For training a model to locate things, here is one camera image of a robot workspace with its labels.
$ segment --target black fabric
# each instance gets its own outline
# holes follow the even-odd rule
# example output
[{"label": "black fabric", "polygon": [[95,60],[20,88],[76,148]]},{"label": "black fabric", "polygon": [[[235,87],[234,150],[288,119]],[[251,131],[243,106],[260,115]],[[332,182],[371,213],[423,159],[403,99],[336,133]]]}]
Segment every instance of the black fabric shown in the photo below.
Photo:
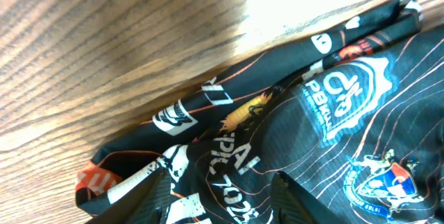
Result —
[{"label": "black fabric", "polygon": [[126,221],[270,223],[283,171],[347,223],[443,221],[444,26],[420,18],[394,0],[230,67],[101,147],[77,205],[103,218],[168,170]]},{"label": "black fabric", "polygon": [[347,223],[281,171],[271,180],[270,201],[275,223]]}]

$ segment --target printed logo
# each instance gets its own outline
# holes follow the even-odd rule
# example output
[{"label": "printed logo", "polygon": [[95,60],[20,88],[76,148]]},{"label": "printed logo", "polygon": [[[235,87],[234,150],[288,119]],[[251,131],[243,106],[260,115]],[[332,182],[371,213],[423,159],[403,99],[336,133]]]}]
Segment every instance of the printed logo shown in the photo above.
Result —
[{"label": "printed logo", "polygon": [[353,133],[359,120],[378,106],[392,88],[384,72],[387,58],[358,58],[308,80],[301,86],[308,115],[321,132],[321,147],[335,144],[341,133]]},{"label": "printed logo", "polygon": [[312,36],[311,40],[322,54],[327,54],[332,49],[332,38],[327,33]]},{"label": "printed logo", "polygon": [[264,106],[270,101],[273,93],[266,95],[265,92],[255,98],[244,103],[241,107],[238,107],[234,112],[231,112],[221,122],[223,126],[221,131],[232,132],[240,125],[245,129],[253,124],[253,120],[264,109]]},{"label": "printed logo", "polygon": [[363,39],[339,51],[340,59],[337,61],[340,61],[341,64],[342,62],[348,62],[363,55],[371,55],[372,53],[371,44],[366,39]]},{"label": "printed logo", "polygon": [[[394,161],[394,151],[389,150],[384,157],[366,155],[362,162],[351,161],[352,169],[348,172],[343,190],[348,200],[360,209],[392,221],[393,212],[398,213],[409,203],[419,203],[424,200],[418,195],[412,174],[418,162],[409,160],[407,168],[403,168]],[[370,169],[370,175],[356,187],[357,181],[363,176],[362,173]],[[363,198],[385,200],[390,207],[370,203]]]},{"label": "printed logo", "polygon": [[359,27],[359,20],[361,18],[359,16],[353,17],[347,23],[345,23],[345,29],[354,29]]},{"label": "printed logo", "polygon": [[205,82],[201,87],[208,101],[213,105],[225,105],[233,103],[233,100],[225,92],[222,85],[215,85],[216,77]]},{"label": "printed logo", "polygon": [[111,171],[88,162],[87,166],[77,175],[76,191],[89,188],[97,196],[105,193],[122,181],[122,178]]},{"label": "printed logo", "polygon": [[175,136],[197,123],[179,101],[153,116],[153,123],[166,133]]}]

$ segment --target shield logo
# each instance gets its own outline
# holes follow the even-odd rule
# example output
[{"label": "shield logo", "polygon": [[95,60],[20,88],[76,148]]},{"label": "shield logo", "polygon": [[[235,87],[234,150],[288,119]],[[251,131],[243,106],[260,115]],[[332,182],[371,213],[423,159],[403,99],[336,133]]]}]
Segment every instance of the shield logo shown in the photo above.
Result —
[{"label": "shield logo", "polygon": [[357,193],[369,198],[404,198],[418,194],[413,177],[397,162],[385,170],[370,175],[357,187]]}]

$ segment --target blue emblem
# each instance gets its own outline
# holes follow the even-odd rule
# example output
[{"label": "blue emblem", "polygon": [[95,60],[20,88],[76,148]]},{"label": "blue emblem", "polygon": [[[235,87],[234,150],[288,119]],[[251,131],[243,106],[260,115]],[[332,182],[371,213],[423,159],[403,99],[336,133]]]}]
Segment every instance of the blue emblem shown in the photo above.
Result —
[{"label": "blue emblem", "polygon": [[[389,150],[383,158],[366,155],[362,162],[351,161],[352,169],[348,172],[343,190],[348,200],[366,212],[393,220],[392,213],[399,212],[409,203],[424,200],[418,195],[413,176],[417,162],[409,161],[407,169],[393,160],[395,153]],[[370,168],[370,175],[359,185],[357,178],[365,168]],[[364,198],[379,198],[388,201],[391,206],[377,205]]]}]

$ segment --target wood grain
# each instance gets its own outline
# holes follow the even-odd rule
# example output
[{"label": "wood grain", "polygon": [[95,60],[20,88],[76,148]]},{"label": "wood grain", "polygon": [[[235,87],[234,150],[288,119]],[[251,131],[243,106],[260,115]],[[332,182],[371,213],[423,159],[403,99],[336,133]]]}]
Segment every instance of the wood grain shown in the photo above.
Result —
[{"label": "wood grain", "polygon": [[[228,65],[385,1],[0,0],[0,223],[84,223],[74,178],[100,144]],[[443,1],[419,0],[425,28]]]}]

